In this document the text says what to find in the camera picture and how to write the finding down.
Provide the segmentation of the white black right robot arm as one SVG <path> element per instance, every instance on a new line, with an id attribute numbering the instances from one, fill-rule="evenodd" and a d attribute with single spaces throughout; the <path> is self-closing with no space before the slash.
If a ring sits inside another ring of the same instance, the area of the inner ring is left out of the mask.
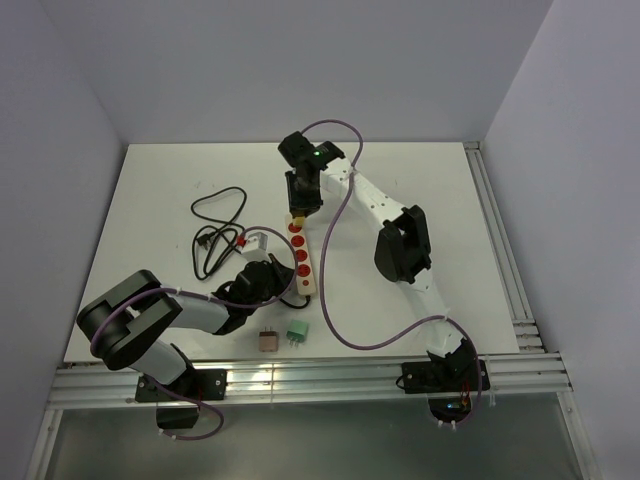
<path id="1" fill-rule="evenodd" d="M 372 345 L 350 342 L 338 332 L 329 316 L 324 282 L 329 242 L 343 211 L 352 208 L 372 226 L 377 234 L 374 265 L 385 280 L 396 285 L 413 285 L 422 274 L 433 278 L 427 217 L 421 207 L 407 207 L 382 192 L 357 170 L 358 157 L 348 160 L 346 154 L 330 141 L 315 145 L 303 131 L 295 131 L 280 142 L 278 151 L 290 167 L 285 178 L 289 214 L 296 228 L 302 228 L 306 218 L 323 206 L 322 191 L 341 199 L 320 253 L 320 305 L 332 335 L 352 350 L 374 351 L 397 342 L 423 325 L 431 325 L 435 329 L 435 340 L 427 345 L 426 351 L 434 363 L 435 383 L 452 390 L 466 379 L 467 374 L 481 377 L 475 345 L 464 329 L 446 314 L 420 319 L 391 338 Z"/>

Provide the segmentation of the beige power strip red sockets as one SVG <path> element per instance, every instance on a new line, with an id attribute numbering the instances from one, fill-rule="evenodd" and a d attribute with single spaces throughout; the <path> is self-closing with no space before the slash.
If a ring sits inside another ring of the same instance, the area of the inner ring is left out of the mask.
<path id="1" fill-rule="evenodd" d="M 314 296 L 317 293 L 317 286 L 305 230 L 302 225 L 296 223 L 290 213 L 285 216 L 285 226 L 288 240 L 294 247 L 298 262 L 297 292 L 300 296 Z"/>

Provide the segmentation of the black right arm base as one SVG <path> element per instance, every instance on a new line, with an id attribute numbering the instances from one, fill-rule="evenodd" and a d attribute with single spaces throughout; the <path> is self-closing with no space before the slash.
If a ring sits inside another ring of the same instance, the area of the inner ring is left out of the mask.
<path id="1" fill-rule="evenodd" d="M 443 367 L 443 362 L 404 362 L 395 385 L 407 395 L 426 395 L 436 423 L 453 428 L 471 418 L 491 383 L 484 360 L 472 361 L 458 374 L 445 373 Z"/>

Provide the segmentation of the brown plug adapter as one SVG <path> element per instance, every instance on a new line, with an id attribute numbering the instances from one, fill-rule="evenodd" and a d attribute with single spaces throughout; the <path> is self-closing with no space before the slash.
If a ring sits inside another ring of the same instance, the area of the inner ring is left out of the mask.
<path id="1" fill-rule="evenodd" d="M 265 330 L 258 335 L 258 351 L 275 353 L 279 350 L 279 334 L 277 331 Z"/>

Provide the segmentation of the green plug adapter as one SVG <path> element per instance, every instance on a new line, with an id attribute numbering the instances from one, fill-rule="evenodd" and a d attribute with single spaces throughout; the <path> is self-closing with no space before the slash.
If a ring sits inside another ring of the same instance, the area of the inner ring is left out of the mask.
<path id="1" fill-rule="evenodd" d="M 291 346 L 298 347 L 307 340 L 309 324 L 300 320 L 292 320 L 286 331 L 286 338 Z"/>

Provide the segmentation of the aluminium rail frame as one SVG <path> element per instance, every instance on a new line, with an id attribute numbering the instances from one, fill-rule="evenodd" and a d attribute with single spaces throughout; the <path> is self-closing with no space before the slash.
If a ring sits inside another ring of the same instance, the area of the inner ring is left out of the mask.
<path id="1" fill-rule="evenodd" d="M 517 354 L 486 355 L 491 388 L 485 397 L 491 405 L 497 397 L 552 394 L 561 413 L 578 465 L 578 478 L 599 479 L 602 474 L 578 413 L 573 386 L 560 354 L 546 351 L 527 299 L 495 196 L 483 162 L 480 145 L 463 146 L 468 170 L 475 184 L 480 209 L 488 229 L 497 268 L 506 292 L 513 329 L 520 344 Z M 268 360 L 226 362 L 232 403 L 273 407 L 296 401 L 338 402 L 400 398 L 391 386 L 401 358 L 332 359 L 319 361 Z M 135 375 L 109 373 L 89 364 L 63 368 L 54 377 L 27 478 L 43 479 L 50 468 L 63 415 L 71 410 L 101 411 L 133 405 Z"/>

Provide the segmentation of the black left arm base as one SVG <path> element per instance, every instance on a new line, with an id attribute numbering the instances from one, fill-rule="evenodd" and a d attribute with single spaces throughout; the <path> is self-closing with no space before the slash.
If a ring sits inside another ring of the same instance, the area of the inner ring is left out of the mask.
<path id="1" fill-rule="evenodd" d="M 224 415 L 210 401 L 222 401 L 226 386 L 225 369 L 187 370 L 169 385 L 141 375 L 134 401 L 156 405 L 156 425 L 161 434 L 182 441 L 203 440 L 216 435 L 224 425 Z M 206 414 L 212 414 L 217 425 L 207 433 L 189 434 Z"/>

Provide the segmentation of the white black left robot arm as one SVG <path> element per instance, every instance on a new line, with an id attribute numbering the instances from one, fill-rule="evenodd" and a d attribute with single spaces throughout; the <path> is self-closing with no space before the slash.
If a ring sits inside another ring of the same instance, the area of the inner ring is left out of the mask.
<path id="1" fill-rule="evenodd" d="M 228 335 L 257 309 L 279 301 L 295 276 L 294 268 L 270 254 L 204 295 L 163 286 L 151 271 L 139 270 L 81 309 L 76 324 L 90 341 L 91 354 L 108 369 L 131 368 L 172 399 L 193 398 L 205 390 L 201 377 L 186 354 L 161 335 L 170 328 Z"/>

